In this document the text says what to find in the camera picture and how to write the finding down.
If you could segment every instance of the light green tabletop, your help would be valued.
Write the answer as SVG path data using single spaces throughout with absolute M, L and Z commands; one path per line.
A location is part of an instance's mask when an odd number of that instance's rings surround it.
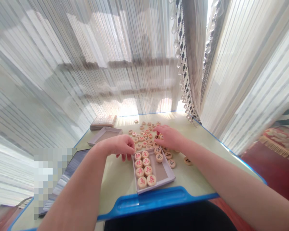
M 134 120 L 136 119 L 139 120 L 140 124 L 134 123 Z M 237 156 L 226 149 L 204 127 L 199 125 L 195 128 L 186 119 L 186 114 L 182 111 L 118 117 L 115 128 L 122 129 L 123 134 L 128 134 L 128 130 L 130 129 L 139 133 L 139 127 L 142 121 L 151 123 L 160 121 L 162 124 L 167 124 L 179 130 L 185 137 L 195 141 L 262 181 L 256 173 L 245 165 Z M 87 142 L 97 132 L 98 131 L 92 132 L 89 130 L 76 145 L 77 151 L 91 148 Z M 182 153 L 176 153 L 173 150 L 171 153 L 176 162 L 176 168 L 173 169 L 176 179 L 174 182 L 169 183 L 162 188 L 182 186 L 194 197 L 215 193 L 215 190 L 195 166 L 187 166 L 184 163 L 184 155 Z M 102 180 L 99 214 L 109 213 L 119 197 L 135 193 L 136 185 L 134 182 L 132 163 L 130 161 L 122 162 L 121 159 L 116 158 L 115 155 L 109 156 L 107 158 Z M 41 218 L 33 220 L 33 203 L 31 203 L 16 220 L 15 224 L 12 226 L 12 230 L 35 228 L 38 227 L 41 222 Z

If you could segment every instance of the table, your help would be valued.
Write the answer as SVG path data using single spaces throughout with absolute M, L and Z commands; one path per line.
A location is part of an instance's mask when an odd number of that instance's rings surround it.
M 140 124 L 134 123 L 136 119 L 139 120 Z M 115 128 L 122 129 L 124 134 L 128 134 L 129 129 L 138 132 L 140 131 L 141 121 L 152 123 L 161 121 L 162 124 L 178 129 L 187 138 L 235 164 L 266 184 L 261 176 L 233 154 L 203 126 L 198 125 L 195 128 L 186 119 L 186 114 L 183 111 L 118 117 Z M 91 148 L 87 142 L 97 132 L 88 130 L 76 144 L 77 151 Z M 187 166 L 184 163 L 184 155 L 182 153 L 175 153 L 174 151 L 171 151 L 171 153 L 177 164 L 176 168 L 173 169 L 176 180 L 160 189 L 142 195 L 137 195 L 136 193 L 132 163 L 130 161 L 122 162 L 121 159 L 115 158 L 115 155 L 110 155 L 107 158 L 102 180 L 98 220 L 218 197 L 216 191 L 198 169 L 195 166 Z M 123 182 L 119 181 L 117 175 L 124 175 L 125 180 Z M 33 220 L 33 203 L 30 202 L 16 218 L 9 230 L 35 230 L 41 222 L 42 218 Z

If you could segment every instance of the red carpet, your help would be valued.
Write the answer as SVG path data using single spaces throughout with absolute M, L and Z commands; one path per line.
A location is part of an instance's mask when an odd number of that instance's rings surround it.
M 242 160 L 262 176 L 270 188 L 289 200 L 289 160 L 257 142 Z

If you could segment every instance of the rug fringe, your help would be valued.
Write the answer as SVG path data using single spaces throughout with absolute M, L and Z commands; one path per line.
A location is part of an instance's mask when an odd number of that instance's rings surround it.
M 289 151 L 282 147 L 281 145 L 275 143 L 274 141 L 270 140 L 266 136 L 261 136 L 259 141 L 264 144 L 269 149 L 273 150 L 274 152 L 278 153 L 282 157 L 285 157 L 289 160 Z

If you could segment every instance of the rug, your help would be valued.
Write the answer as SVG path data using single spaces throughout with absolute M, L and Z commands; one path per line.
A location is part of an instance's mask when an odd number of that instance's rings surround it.
M 289 160 L 289 128 L 280 126 L 265 130 L 259 141 Z

